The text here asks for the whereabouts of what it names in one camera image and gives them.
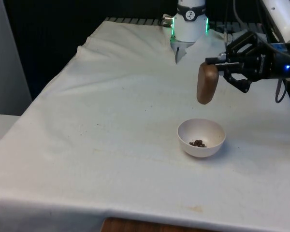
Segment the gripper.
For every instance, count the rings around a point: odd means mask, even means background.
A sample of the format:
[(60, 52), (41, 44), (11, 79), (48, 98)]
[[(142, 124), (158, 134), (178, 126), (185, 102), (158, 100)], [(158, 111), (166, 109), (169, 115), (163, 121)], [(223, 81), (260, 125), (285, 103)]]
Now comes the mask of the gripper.
[[(229, 45), (216, 58), (206, 58), (208, 65), (217, 64), (224, 79), (243, 93), (249, 91), (252, 82), (263, 79), (290, 79), (290, 43), (258, 44), (256, 33), (247, 31)], [(232, 74), (241, 74), (237, 80)]]

